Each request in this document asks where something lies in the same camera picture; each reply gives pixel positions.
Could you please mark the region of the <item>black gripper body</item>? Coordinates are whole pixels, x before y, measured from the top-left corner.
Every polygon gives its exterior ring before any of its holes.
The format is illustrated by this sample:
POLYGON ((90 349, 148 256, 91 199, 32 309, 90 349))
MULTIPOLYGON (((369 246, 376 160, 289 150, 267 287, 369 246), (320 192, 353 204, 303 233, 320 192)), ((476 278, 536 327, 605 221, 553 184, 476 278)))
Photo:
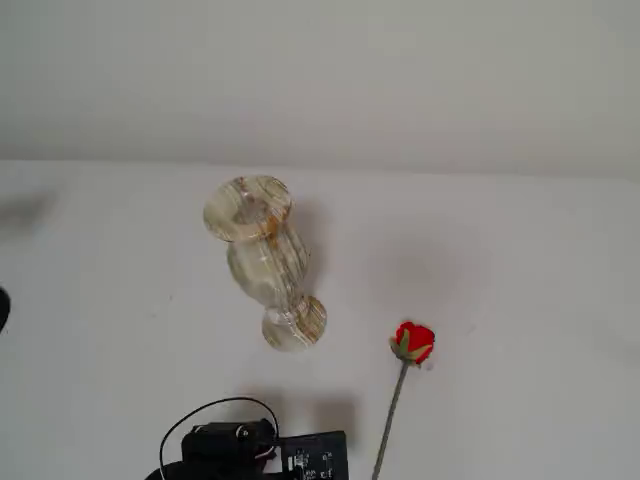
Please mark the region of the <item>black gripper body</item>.
POLYGON ((275 457, 277 438, 269 421, 197 425, 181 442, 182 461, 206 474, 259 474, 275 457))

